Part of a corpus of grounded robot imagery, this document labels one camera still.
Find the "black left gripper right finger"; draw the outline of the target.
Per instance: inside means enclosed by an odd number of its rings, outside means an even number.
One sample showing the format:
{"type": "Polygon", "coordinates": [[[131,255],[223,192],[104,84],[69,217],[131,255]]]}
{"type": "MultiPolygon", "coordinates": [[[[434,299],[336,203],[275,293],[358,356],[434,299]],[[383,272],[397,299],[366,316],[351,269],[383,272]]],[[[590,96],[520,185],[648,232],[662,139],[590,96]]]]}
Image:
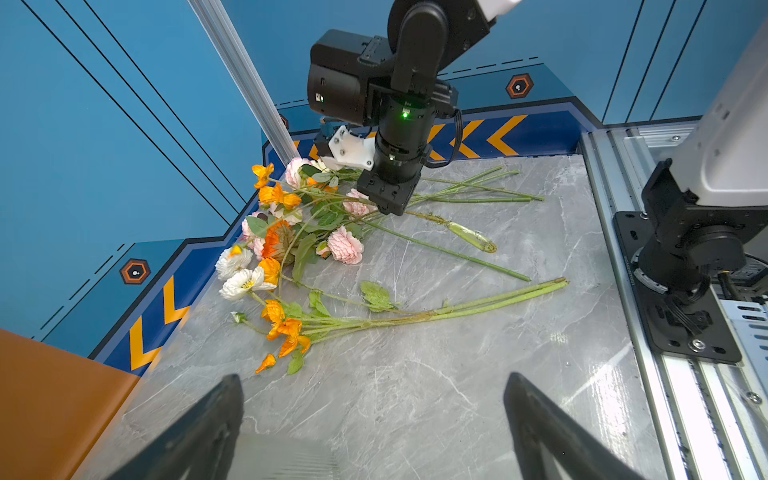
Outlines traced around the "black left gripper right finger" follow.
{"type": "Polygon", "coordinates": [[[524,375],[510,374],[503,395],[524,479],[639,479],[524,375]]]}

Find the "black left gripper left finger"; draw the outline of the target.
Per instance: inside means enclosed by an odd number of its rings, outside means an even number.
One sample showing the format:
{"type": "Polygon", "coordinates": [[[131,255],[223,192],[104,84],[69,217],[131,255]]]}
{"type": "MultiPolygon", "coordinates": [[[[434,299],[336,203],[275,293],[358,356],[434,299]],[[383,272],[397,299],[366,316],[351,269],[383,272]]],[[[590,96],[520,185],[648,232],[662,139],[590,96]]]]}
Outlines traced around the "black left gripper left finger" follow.
{"type": "Polygon", "coordinates": [[[240,377],[226,375],[112,479],[225,479],[244,414],[240,377]]]}

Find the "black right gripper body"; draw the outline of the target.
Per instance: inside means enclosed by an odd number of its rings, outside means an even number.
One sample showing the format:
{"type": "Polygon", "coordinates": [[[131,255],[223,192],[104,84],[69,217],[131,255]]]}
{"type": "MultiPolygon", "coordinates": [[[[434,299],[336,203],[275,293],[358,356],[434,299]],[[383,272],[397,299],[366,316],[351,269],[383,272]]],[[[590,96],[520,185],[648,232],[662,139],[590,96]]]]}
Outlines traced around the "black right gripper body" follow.
{"type": "Polygon", "coordinates": [[[375,203],[380,213],[402,216],[421,178],[421,167],[376,168],[363,171],[356,189],[375,203]]]}

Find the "white ranunculus spray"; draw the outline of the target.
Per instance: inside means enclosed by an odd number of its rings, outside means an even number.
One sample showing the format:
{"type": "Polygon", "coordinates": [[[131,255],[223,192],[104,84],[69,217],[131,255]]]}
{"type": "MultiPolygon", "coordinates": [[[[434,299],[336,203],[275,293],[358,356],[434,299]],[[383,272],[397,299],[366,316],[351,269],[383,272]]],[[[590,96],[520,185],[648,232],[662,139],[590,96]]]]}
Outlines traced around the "white ranunculus spray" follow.
{"type": "Polygon", "coordinates": [[[219,256],[215,270],[219,280],[223,282],[220,295],[231,301],[236,301],[251,292],[269,290],[272,284],[266,282],[265,271],[262,267],[250,267],[252,252],[238,245],[225,249],[219,256]]]}

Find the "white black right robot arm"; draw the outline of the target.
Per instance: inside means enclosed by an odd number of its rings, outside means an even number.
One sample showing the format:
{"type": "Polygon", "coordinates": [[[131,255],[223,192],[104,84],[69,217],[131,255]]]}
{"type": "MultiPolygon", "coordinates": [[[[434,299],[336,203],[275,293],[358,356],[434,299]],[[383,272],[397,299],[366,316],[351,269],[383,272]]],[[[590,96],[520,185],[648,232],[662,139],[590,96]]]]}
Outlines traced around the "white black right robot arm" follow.
{"type": "MultiPolygon", "coordinates": [[[[331,168],[353,167],[358,190],[384,214],[401,215],[423,168],[436,119],[459,119],[458,93],[439,71],[483,39],[510,1],[398,1],[386,37],[330,30],[311,48],[310,107],[342,126],[376,129],[372,139],[336,130],[331,168]]],[[[669,300],[693,301],[731,273],[767,225],[767,33],[757,32],[712,106],[642,191],[651,238],[635,277],[669,300]]]]}

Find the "clear ribbed glass vase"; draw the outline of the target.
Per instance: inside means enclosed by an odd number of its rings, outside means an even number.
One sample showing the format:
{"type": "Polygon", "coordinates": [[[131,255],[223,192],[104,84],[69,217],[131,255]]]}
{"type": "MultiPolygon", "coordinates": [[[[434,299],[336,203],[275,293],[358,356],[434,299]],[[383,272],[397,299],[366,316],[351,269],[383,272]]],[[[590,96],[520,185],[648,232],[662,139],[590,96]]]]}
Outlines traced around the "clear ribbed glass vase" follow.
{"type": "Polygon", "coordinates": [[[297,438],[244,434],[236,443],[228,479],[340,479],[332,450],[297,438]]]}

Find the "pink rose stem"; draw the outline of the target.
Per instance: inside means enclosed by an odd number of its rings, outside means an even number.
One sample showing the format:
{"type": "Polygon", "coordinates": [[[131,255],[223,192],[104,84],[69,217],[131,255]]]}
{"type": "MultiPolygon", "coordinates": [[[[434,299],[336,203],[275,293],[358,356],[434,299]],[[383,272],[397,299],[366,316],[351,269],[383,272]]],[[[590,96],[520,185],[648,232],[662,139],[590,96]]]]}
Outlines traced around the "pink rose stem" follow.
{"type": "Polygon", "coordinates": [[[352,287],[374,281],[385,287],[425,292],[444,288],[459,290],[525,286],[542,280],[548,272],[543,252],[530,233],[514,233],[512,224],[483,228],[497,245],[483,252],[448,227],[415,216],[387,217],[379,228],[365,228],[360,263],[345,265],[333,259],[311,267],[316,285],[352,287]]]}

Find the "pink carnation stem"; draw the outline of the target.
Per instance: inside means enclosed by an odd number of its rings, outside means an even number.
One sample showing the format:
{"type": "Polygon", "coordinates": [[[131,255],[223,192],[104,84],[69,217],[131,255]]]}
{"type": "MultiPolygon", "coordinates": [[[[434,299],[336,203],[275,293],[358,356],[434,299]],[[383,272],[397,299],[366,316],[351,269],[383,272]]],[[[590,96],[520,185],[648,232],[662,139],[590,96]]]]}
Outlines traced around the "pink carnation stem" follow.
{"type": "MultiPolygon", "coordinates": [[[[416,193],[407,204],[407,207],[417,206],[425,202],[441,203],[509,203],[509,202],[543,202],[539,195],[517,192],[501,187],[491,187],[496,180],[505,180],[518,175],[517,170],[508,170],[495,167],[482,172],[474,177],[461,181],[449,181],[438,178],[423,178],[428,183],[440,184],[444,188],[432,192],[416,193]]],[[[352,219],[373,220],[383,213],[375,206],[372,200],[368,200],[361,194],[352,194],[354,188],[350,188],[347,194],[350,200],[344,200],[342,205],[348,211],[352,219]]]]}

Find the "right aluminium corner post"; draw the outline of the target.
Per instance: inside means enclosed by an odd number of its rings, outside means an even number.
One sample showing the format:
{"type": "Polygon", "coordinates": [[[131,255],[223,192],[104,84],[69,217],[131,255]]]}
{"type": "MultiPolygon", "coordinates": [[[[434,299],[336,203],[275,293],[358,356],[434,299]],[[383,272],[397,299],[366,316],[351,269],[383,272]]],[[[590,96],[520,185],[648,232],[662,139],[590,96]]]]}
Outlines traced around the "right aluminium corner post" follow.
{"type": "Polygon", "coordinates": [[[188,3],[279,160],[288,165],[299,157],[297,147],[224,5],[219,0],[189,0],[188,3]]]}

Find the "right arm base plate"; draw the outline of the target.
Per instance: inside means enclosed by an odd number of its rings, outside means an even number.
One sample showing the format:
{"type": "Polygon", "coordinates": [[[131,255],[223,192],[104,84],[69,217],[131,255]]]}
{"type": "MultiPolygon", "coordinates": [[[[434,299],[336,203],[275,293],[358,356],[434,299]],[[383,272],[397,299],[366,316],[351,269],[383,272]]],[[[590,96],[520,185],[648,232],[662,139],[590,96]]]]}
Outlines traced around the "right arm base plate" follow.
{"type": "Polygon", "coordinates": [[[741,362],[741,349],[709,285],[671,293],[640,268],[643,248],[653,239],[650,221],[637,211],[620,211],[613,226],[650,348],[715,363],[741,362]]]}

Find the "aluminium front rail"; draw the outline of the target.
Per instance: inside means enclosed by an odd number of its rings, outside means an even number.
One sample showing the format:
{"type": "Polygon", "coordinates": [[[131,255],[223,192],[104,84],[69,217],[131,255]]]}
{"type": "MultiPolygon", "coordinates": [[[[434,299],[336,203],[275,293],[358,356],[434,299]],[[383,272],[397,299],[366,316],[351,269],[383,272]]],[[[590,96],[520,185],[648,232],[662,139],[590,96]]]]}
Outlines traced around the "aluminium front rail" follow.
{"type": "Polygon", "coordinates": [[[655,164],[634,129],[582,135],[584,158],[640,376],[672,479],[767,475],[767,311],[715,282],[674,291],[643,267],[655,231],[642,190],[655,164]]]}

